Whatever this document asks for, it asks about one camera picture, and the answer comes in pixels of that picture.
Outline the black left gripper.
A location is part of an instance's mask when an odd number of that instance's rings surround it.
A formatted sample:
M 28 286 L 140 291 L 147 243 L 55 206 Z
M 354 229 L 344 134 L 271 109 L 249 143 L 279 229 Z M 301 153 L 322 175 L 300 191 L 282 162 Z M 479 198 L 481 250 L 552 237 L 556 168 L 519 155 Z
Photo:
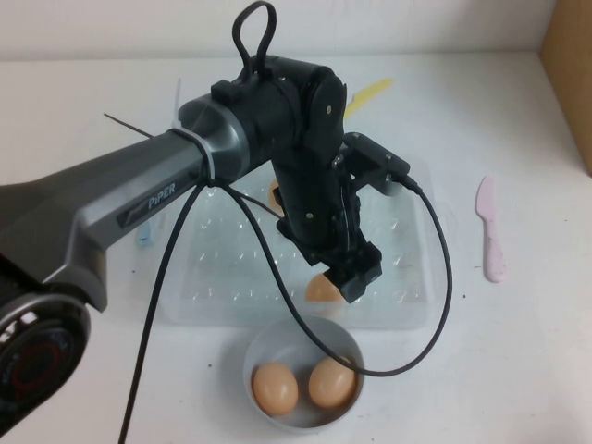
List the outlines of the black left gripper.
M 285 215 L 278 228 L 309 264 L 326 265 L 323 275 L 340 286 L 347 303 L 354 303 L 381 276 L 382 253 L 362 233 L 361 200 L 356 192 L 341 192 L 338 207 L 330 208 L 326 216 L 318 221 L 310 212 Z

